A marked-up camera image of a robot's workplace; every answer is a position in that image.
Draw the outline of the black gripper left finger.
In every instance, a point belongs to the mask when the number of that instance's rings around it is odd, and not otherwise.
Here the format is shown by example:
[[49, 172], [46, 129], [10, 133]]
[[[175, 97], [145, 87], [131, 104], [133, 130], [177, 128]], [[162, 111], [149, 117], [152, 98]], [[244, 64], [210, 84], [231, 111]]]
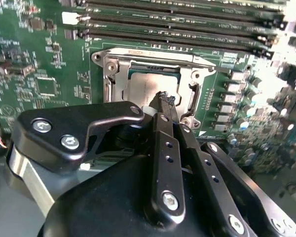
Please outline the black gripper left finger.
[[181, 219], [185, 215], [179, 142], [168, 115], [156, 113], [144, 125], [145, 113], [129, 101], [90, 104], [23, 112], [14, 123], [7, 165], [20, 179], [47, 217], [55, 201], [81, 184], [77, 172], [93, 160], [100, 147], [113, 151], [111, 137], [119, 128], [134, 127], [135, 136], [148, 139], [152, 164], [151, 189], [146, 208], [158, 218]]

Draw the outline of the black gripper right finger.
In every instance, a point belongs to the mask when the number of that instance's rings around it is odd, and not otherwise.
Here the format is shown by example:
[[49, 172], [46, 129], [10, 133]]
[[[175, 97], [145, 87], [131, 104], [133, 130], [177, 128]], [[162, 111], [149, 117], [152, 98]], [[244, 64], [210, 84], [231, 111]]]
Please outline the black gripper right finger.
[[215, 143], [175, 123], [193, 176], [205, 189], [216, 237], [296, 237], [296, 223]]

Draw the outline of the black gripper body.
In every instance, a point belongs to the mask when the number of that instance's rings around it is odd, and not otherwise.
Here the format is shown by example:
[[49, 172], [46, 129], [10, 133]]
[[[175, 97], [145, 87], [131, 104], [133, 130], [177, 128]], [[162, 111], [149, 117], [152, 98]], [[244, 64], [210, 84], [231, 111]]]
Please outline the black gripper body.
[[152, 164], [138, 155], [119, 162], [62, 194], [52, 205], [41, 237], [223, 237], [225, 232], [199, 181], [182, 170], [186, 214], [175, 227], [146, 216]]

